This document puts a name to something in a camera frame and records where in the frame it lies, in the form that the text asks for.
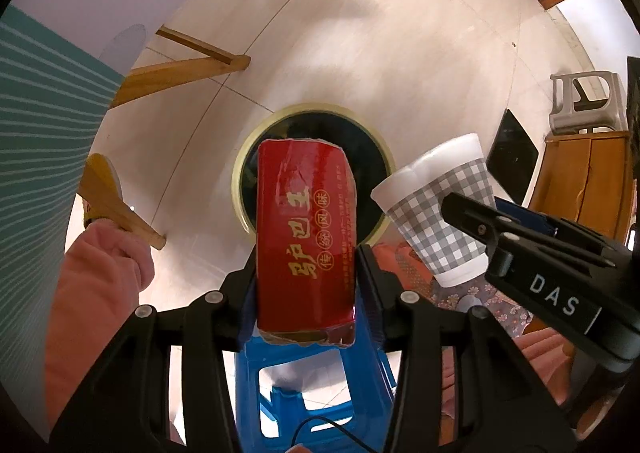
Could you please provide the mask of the pink fuzzy sleeve forearm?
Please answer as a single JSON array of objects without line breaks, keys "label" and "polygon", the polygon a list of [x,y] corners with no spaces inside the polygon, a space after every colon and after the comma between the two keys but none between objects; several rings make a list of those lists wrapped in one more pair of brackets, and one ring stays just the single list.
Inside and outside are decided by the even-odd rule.
[{"label": "pink fuzzy sleeve forearm", "polygon": [[149,244],[111,220],[91,222],[68,248],[55,289],[44,357],[50,426],[153,279]]}]

